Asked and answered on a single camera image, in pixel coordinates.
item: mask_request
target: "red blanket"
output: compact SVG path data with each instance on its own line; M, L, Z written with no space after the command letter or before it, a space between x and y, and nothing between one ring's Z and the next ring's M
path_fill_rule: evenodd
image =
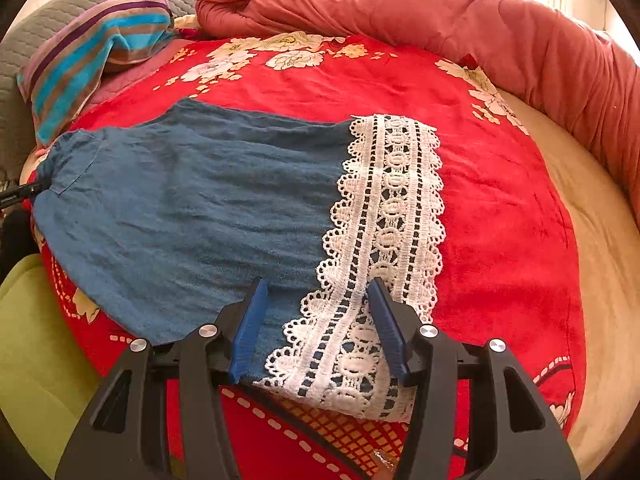
M439 57L412 46L391 48L369 38L350 37L344 44L324 43L318 63L317 57L304 54L298 64L289 59L294 64L286 68L286 56L255 52L249 63L240 62L225 69L231 72L212 77L211 65L207 69L199 64L210 61L207 54L223 43L191 45L157 73L82 115L73 128L141 123L185 96L313 121L382 113L434 126L441 142L437 153L442 160L439 175L445 210L440 220L446 229L439 246L443 266L436 277L434 322L465 342L484 344L495 336L504 339L568 432L580 407L585 380L577 248L569 215L531 138L505 117L492 114L491 107L484 108L481 100L470 95L473 87L465 80L436 66ZM273 60L276 56L281 56L277 62ZM42 253L75 336L97 369L105 373L134 335L87 307L46 243ZM177 399L175 390L171 392L169 433L172 450L179 454ZM462 392L454 442L460 456L464 456L468 435L465 396ZM236 451L248 447L251 451L245 453L256 453L256 438L260 439L260 453L274 450L271 446L276 442L269 437L274 426L264 424L268 417L254 411L253 417L236 420L238 410L248 413L238 408L244 401L238 403L228 406L232 427L241 421L248 424L245 418L259 427L244 433L232 430ZM374 467L367 458L370 449L379 446L397 453L406 434L406 427L398 422L383 424L381 432L366 421L310 412L293 404L289 407L369 473ZM330 430L327 421L334 422ZM282 428L281 421L275 423ZM340 435L354 431L358 436L337 440L332 433L335 428ZM320 469L327 478L342 478L322 462L325 456L314 458L307 447L302 443L294 446L303 450L300 460L311 457L323 464ZM253 476L246 467L246 480L289 478L284 476L289 473L279 470L271 475L266 469L262 476L255 471ZM455 459L452 474L459 474L461 467L460 459ZM296 478L297 473L294 467L290 477Z
M571 133L640 217L640 69L604 32L532 0L198 0L216 38L304 30L364 34L454 61L471 53L495 85Z

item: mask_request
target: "white dashed pattern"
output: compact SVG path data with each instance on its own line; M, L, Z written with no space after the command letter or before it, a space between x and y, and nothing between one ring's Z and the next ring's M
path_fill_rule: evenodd
M126 344L129 344L129 343L131 343L133 341L133 339L130 338L130 337L124 337L123 335L117 336L117 335L113 335L113 334L109 336L109 339L111 341L113 341L113 342L116 342L116 343L117 342L121 342L121 343L126 343Z
M232 392L231 390L228 390L227 388L222 388L222 394L226 397L229 397L230 399L233 399L236 394L234 392ZM251 402L249 402L247 399L244 399L242 397L238 397L236 399L236 402L238 404L240 404L240 406L244 407L244 408L250 408L252 406ZM257 416L258 418L261 419L265 419L266 418L266 414L264 413L263 410L257 408L257 407L253 407L252 408L252 413ZM276 420L273 420L272 418L269 418L267 420L267 424L269 426L271 426L274 430L281 430L282 425L277 422ZM291 440L297 440L298 436L291 430L284 430L283 431L284 435L288 436ZM311 452L311 446L306 443L304 440L300 440L300 442L298 443L300 445L300 447L306 451L306 452ZM321 464L326 464L326 468L333 472L333 473L339 473L340 472L340 468L332 463L327 463L326 461L326 457L322 456L321 454L319 454L318 452L314 452L313 455L311 456L316 462L319 462ZM351 477L346 475L345 473L340 473L340 476L338 477L340 480L351 480Z
M558 363L563 363L564 364L565 362L568 362L569 364L571 364L571 358L567 357L566 355L563 355L562 357L556 357L546 367L543 368L543 370L540 372L540 375L536 375L534 377L533 383L534 384L538 384L540 382L540 379L542 379L551 370L553 370L554 366L556 366Z

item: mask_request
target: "green cushion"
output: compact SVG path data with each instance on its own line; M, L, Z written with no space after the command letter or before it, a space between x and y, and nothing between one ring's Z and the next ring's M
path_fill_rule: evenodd
M0 285L0 340L0 409L53 478L99 378L60 314L39 254Z

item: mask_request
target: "blue dress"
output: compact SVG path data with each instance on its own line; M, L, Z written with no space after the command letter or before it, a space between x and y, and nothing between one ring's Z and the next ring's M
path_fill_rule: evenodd
M318 288L350 121L308 121L184 99L132 128L60 137L34 218L71 280L153 344L183 338L269 284L252 376Z

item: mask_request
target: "wall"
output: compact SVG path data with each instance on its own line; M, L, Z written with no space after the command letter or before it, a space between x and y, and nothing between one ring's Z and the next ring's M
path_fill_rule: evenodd
M636 45L636 42L631 37L628 28L620 18L620 15L616 12L610 2L607 2L607 8L605 13L606 25L605 30L616 41L619 46L624 48L631 57L636 61L636 65L640 66L640 50Z

